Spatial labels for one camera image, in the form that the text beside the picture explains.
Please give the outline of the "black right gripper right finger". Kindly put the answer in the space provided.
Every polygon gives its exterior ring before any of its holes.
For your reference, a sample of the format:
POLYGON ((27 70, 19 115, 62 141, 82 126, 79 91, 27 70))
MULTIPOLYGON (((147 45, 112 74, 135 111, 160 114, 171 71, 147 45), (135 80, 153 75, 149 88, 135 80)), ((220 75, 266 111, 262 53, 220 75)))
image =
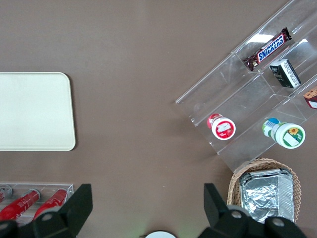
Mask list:
POLYGON ((210 224, 200 238, 305 238, 301 229, 282 217, 259 223, 241 210, 229 209, 213 183, 204 184, 204 210, 210 224))

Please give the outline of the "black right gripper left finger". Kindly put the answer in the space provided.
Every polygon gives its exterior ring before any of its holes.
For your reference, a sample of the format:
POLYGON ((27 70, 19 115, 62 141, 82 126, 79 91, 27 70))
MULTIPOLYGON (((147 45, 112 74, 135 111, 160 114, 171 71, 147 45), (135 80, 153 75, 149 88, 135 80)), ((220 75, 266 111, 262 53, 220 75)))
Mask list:
POLYGON ((2 238, 75 238, 93 209, 91 184, 82 184, 57 211, 49 211, 34 221, 18 226, 16 221, 1 221, 2 238))

